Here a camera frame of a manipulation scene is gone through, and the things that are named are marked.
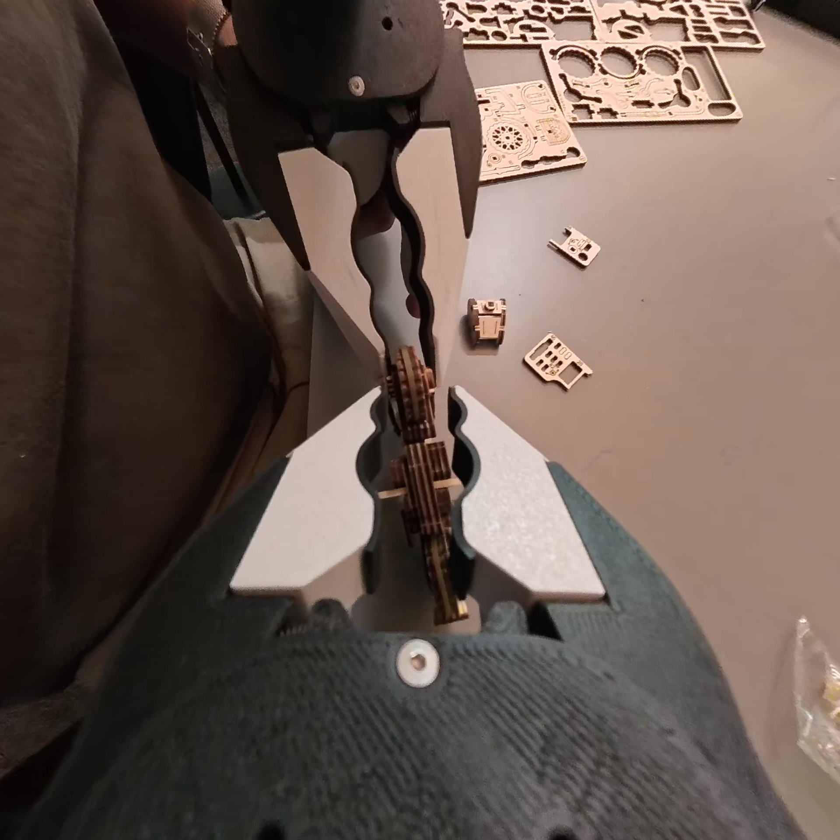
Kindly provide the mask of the person's left hand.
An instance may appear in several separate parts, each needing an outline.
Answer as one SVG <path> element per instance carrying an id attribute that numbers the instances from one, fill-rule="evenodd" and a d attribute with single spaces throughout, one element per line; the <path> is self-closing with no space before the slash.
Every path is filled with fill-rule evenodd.
<path id="1" fill-rule="evenodd" d="M 373 197 L 359 210 L 353 222 L 353 237 L 365 239 L 383 234 L 391 229 L 395 222 L 393 210 L 389 204 L 389 196 L 384 188 L 376 191 Z"/>

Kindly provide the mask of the wooden puzzle sheet round holes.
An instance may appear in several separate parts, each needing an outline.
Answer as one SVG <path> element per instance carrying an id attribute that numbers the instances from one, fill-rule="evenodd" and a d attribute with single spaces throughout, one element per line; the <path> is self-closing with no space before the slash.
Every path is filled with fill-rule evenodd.
<path id="1" fill-rule="evenodd" d="M 472 48 L 528 48 L 598 41 L 602 28 L 587 1 L 440 1 L 444 26 Z"/>

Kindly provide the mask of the small wooden grid piece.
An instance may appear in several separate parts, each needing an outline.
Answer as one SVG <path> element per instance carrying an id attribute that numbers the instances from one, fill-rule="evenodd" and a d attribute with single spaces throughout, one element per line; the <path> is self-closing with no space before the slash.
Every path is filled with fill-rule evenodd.
<path id="1" fill-rule="evenodd" d="M 592 368 L 553 332 L 526 352 L 522 362 L 541 382 L 554 383 L 566 392 L 593 375 Z"/>

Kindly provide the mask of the engraved wooden puzzle sheet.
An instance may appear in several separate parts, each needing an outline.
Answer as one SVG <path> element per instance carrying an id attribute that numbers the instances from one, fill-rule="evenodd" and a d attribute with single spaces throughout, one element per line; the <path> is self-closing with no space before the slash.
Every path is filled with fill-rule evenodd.
<path id="1" fill-rule="evenodd" d="M 554 172 L 587 162 L 549 85 L 542 80 L 476 89 L 482 156 L 479 183 Z"/>

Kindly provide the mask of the person in brown shirt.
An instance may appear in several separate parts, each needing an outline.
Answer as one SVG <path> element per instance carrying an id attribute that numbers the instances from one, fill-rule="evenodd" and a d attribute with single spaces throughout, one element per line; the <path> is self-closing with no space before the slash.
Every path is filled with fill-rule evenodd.
<path id="1" fill-rule="evenodd" d="M 192 5 L 2 2 L 2 838 L 272 384 L 211 203 Z"/>

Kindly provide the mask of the wooden gear assembly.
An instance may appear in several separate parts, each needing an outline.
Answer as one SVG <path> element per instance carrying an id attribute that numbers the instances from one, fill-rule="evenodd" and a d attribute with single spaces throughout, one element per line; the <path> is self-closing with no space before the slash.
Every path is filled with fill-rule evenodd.
<path id="1" fill-rule="evenodd" d="M 466 620 L 466 600 L 455 588 L 450 567 L 453 539 L 453 473 L 446 445 L 435 423 L 434 372 L 413 347 L 401 346 L 387 365 L 389 410 L 402 453 L 391 461 L 394 493 L 402 498 L 406 538 L 419 539 L 427 584 L 434 598 L 434 624 Z"/>

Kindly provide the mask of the clear plastic parts bag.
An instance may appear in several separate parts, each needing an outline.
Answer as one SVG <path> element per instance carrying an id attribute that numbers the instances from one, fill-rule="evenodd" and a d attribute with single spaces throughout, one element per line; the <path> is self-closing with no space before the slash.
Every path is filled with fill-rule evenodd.
<path id="1" fill-rule="evenodd" d="M 798 747 L 839 784 L 839 667 L 806 616 L 794 630 L 793 705 Z"/>

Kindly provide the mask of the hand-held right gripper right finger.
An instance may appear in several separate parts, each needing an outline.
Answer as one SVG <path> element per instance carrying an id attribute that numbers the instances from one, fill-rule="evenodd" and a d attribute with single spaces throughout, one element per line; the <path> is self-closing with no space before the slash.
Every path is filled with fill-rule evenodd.
<path id="1" fill-rule="evenodd" d="M 480 607 L 597 603 L 606 589 L 550 470 L 525 438 L 459 385 L 448 391 L 453 467 L 464 488 L 454 516 Z"/>

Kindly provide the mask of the wooden puzzle sheet small cutouts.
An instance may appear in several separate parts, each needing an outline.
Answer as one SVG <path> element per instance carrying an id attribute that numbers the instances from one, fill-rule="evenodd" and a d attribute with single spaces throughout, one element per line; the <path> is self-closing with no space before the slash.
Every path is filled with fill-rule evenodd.
<path id="1" fill-rule="evenodd" d="M 764 42 L 741 1 L 592 2 L 597 38 L 607 44 L 707 46 L 761 51 Z"/>

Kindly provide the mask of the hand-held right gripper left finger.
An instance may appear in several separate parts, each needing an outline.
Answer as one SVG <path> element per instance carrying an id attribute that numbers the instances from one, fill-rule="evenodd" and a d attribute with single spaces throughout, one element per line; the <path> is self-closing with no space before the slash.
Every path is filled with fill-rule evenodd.
<path id="1" fill-rule="evenodd" d="M 376 591 L 382 505 L 373 484 L 386 405 L 376 386 L 292 451 L 232 593 L 287 597 L 307 611 L 324 599 L 351 609 Z"/>

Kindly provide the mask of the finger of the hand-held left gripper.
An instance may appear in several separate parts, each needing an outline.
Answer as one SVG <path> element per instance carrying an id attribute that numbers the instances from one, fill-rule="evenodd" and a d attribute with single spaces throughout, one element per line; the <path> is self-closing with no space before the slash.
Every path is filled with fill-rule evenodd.
<path id="1" fill-rule="evenodd" d="M 308 277 L 374 382 L 385 343 L 371 315 L 371 283 L 354 253 L 353 226 L 385 173 L 386 145 L 330 145 L 278 153 L 280 171 L 306 252 Z"/>
<path id="2" fill-rule="evenodd" d="M 465 233 L 449 128 L 421 128 L 392 165 L 406 288 L 420 313 L 418 346 L 437 383 L 447 383 L 459 337 Z"/>

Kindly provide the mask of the large wooden puzzle sheet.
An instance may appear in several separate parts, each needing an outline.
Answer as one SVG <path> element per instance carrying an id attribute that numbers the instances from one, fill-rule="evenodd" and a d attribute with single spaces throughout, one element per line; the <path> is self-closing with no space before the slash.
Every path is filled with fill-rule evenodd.
<path id="1" fill-rule="evenodd" d="M 571 124 L 734 123 L 742 118 L 705 46 L 564 41 L 543 44 L 540 53 Z"/>

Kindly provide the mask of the small wooden cube assembly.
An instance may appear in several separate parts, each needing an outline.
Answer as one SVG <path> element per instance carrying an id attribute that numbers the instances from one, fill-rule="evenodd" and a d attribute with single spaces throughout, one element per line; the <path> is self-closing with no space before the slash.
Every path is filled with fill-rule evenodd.
<path id="1" fill-rule="evenodd" d="M 467 300 L 467 332 L 472 349 L 501 346 L 507 328 L 507 309 L 505 298 Z"/>

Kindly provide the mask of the small notched wooden piece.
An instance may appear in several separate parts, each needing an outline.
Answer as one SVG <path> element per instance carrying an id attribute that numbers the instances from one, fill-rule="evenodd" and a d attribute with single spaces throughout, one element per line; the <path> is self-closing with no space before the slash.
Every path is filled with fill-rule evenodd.
<path id="1" fill-rule="evenodd" d="M 591 237 L 573 226 L 566 227 L 563 236 L 561 241 L 549 239 L 548 247 L 580 268 L 590 266 L 601 253 L 602 248 Z"/>

